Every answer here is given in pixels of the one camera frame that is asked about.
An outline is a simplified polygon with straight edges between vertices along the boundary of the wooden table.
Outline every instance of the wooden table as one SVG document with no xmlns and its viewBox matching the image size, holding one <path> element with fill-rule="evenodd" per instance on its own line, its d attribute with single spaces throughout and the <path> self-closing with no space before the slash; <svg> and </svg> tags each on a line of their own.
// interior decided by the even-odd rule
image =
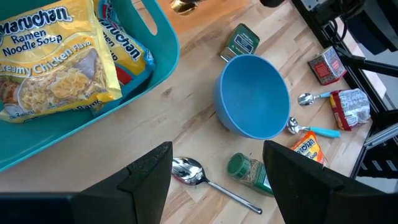
<svg viewBox="0 0 398 224">
<path fill-rule="evenodd" d="M 258 55 L 281 72 L 290 90 L 291 114 L 302 124 L 337 128 L 328 100 L 302 108 L 301 93 L 347 89 L 342 80 L 321 86 L 307 60 L 322 48 L 296 8 L 277 9 L 257 1 L 211 24 L 180 34 L 181 59 L 173 75 L 137 101 L 0 174 L 0 191 L 83 190 L 122 169 L 164 141 L 173 141 L 175 156 L 200 161 L 211 180 L 262 207 L 257 215 L 210 188 L 181 185 L 172 179 L 162 223 L 283 223 L 276 201 L 259 195 L 227 176 L 236 152 L 261 160 L 262 141 L 242 138 L 218 121 L 211 93 L 225 62 L 218 56 L 223 42 L 245 23 L 260 38 Z M 371 122 L 341 139 L 319 137 L 330 167 L 349 175 Z M 286 131 L 275 141 L 291 146 L 300 138 Z"/>
</svg>

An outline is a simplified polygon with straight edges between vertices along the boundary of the green tin can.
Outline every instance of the green tin can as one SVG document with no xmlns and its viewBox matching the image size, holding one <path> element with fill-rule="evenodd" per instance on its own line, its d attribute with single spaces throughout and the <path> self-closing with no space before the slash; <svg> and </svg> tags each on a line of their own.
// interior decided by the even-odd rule
<svg viewBox="0 0 398 224">
<path fill-rule="evenodd" d="M 246 25 L 239 24 L 227 39 L 221 58 L 229 62 L 233 57 L 241 54 L 254 54 L 260 38 Z"/>
<path fill-rule="evenodd" d="M 228 162 L 228 174 L 238 182 L 262 193 L 273 195 L 264 164 L 236 153 Z"/>
</svg>

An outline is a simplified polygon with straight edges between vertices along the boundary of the ramen noodle package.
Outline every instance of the ramen noodle package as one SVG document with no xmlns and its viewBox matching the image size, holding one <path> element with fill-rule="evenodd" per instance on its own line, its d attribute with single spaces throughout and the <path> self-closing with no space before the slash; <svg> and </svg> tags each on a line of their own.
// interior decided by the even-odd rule
<svg viewBox="0 0 398 224">
<path fill-rule="evenodd" d="M 136 89 L 149 78 L 155 69 L 154 58 L 150 51 L 119 29 L 120 25 L 109 20 L 98 19 L 103 28 L 104 39 L 109 47 L 123 97 Z M 96 105 L 95 116 L 117 107 L 122 98 L 116 101 Z"/>
<path fill-rule="evenodd" d="M 309 131 L 293 148 L 295 152 L 328 166 L 325 156 L 313 131 Z"/>
<path fill-rule="evenodd" d="M 63 0 L 0 22 L 0 119 L 23 122 L 121 97 L 91 0 Z"/>
<path fill-rule="evenodd" d="M 106 19 L 120 24 L 118 15 L 113 9 L 112 0 L 93 0 L 94 11 L 98 19 Z"/>
<path fill-rule="evenodd" d="M 371 118 L 368 96 L 360 89 L 334 91 L 330 103 L 337 125 L 343 130 L 351 131 Z"/>
</svg>

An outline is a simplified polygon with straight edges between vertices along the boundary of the silver spoon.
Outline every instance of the silver spoon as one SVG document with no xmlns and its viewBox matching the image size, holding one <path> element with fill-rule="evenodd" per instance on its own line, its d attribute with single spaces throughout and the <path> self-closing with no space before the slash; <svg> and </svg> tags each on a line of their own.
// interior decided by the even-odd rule
<svg viewBox="0 0 398 224">
<path fill-rule="evenodd" d="M 208 180 L 205 175 L 205 170 L 202 168 L 200 163 L 194 159 L 187 157 L 174 157 L 172 174 L 177 180 L 187 185 L 198 185 L 202 182 L 206 182 L 256 213 L 262 214 L 261 208 Z"/>
<path fill-rule="evenodd" d="M 294 117 L 289 117 L 289 120 L 287 121 L 287 129 L 292 134 L 297 134 L 299 131 L 305 130 L 305 131 L 313 131 L 314 133 L 317 133 L 319 135 L 326 136 L 329 138 L 340 138 L 340 132 L 337 130 L 330 130 L 327 128 L 300 126 L 299 122 Z"/>
<path fill-rule="evenodd" d="M 313 102 L 317 99 L 317 98 L 328 98 L 330 96 L 330 91 L 326 92 L 326 93 L 322 93 L 319 95 L 312 95 L 311 93 L 304 93 L 301 94 L 298 98 L 297 101 L 300 105 L 302 106 L 307 106 L 307 105 L 311 105 L 313 104 Z"/>
</svg>

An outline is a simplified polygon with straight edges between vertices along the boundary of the small red box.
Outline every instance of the small red box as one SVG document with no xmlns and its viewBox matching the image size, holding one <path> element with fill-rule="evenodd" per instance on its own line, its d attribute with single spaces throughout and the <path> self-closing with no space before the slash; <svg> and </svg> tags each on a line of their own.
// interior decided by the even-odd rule
<svg viewBox="0 0 398 224">
<path fill-rule="evenodd" d="M 308 64 L 322 85 L 337 82 L 347 72 L 333 47 L 314 56 Z"/>
</svg>

